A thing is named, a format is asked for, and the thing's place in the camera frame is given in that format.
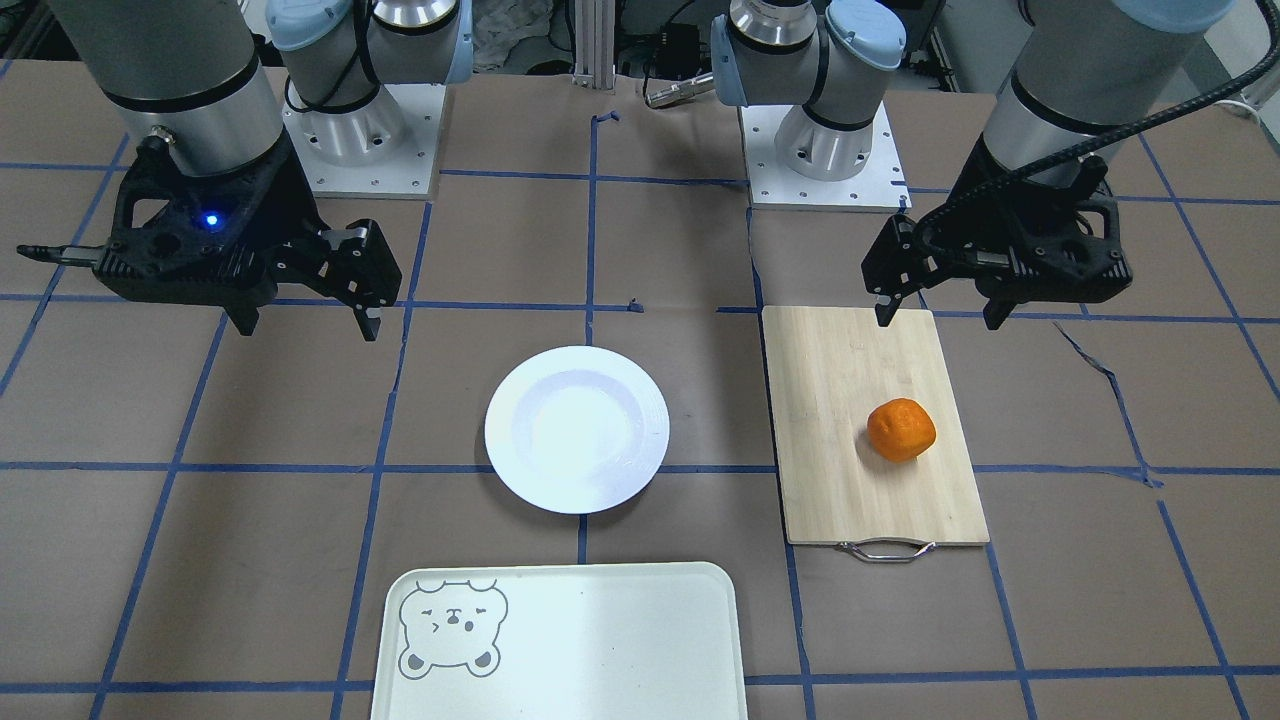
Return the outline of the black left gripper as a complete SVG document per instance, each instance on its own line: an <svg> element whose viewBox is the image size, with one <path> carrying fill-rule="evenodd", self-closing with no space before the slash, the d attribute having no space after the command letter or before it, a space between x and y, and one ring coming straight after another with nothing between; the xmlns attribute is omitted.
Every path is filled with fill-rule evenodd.
<svg viewBox="0 0 1280 720"><path fill-rule="evenodd" d="M1005 176L984 138L975 142L948 201L918 223L895 213L861 260L867 291L886 328L902 301L954 277L987 297L988 331L1021 301L1107 301L1133 282L1120 242L1119 208L1103 191L1108 164L1097 155L1062 164L1065 184L1018 179L954 208L966 191Z"/></svg>

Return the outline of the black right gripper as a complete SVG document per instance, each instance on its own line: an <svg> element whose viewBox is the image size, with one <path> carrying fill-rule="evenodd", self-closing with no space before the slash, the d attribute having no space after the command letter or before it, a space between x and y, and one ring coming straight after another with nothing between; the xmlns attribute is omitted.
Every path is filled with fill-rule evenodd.
<svg viewBox="0 0 1280 720"><path fill-rule="evenodd" d="M140 142L102 245L22 243L17 252L87 268L136 302L228 304L243 337L282 282L302 284L349 307L365 341L378 338L401 268L375 220L326 231L288 135L246 165L206 177L180 170L175 149L168 133Z"/></svg>

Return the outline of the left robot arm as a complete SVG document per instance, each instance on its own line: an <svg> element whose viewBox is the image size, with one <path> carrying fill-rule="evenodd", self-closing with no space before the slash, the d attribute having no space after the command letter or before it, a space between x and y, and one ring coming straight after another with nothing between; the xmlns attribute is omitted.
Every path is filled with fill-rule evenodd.
<svg viewBox="0 0 1280 720"><path fill-rule="evenodd" d="M1207 104L1151 106L1228 1L1033 1L1032 31L946 202L899 213L861 277L888 325L902 300L965 278L997 329L1023 304L1101 304L1132 283L1117 204L1106 190L1114 146ZM718 99L783 106L783 168L845 181L869 161L874 119L908 32L878 1L732 1L710 27Z"/></svg>

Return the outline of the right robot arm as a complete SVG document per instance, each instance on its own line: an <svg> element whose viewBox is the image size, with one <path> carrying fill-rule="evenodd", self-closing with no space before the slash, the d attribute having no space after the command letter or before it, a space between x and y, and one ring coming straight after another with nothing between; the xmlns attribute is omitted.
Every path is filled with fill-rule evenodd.
<svg viewBox="0 0 1280 720"><path fill-rule="evenodd" d="M52 14L136 141L105 243L20 245L136 302L220 307L241 334L282 284L344 304L366 341L402 272L375 220L333 228L343 179L424 196L420 88L474 70L470 1L270 1L278 97L236 1L55 1Z"/></svg>

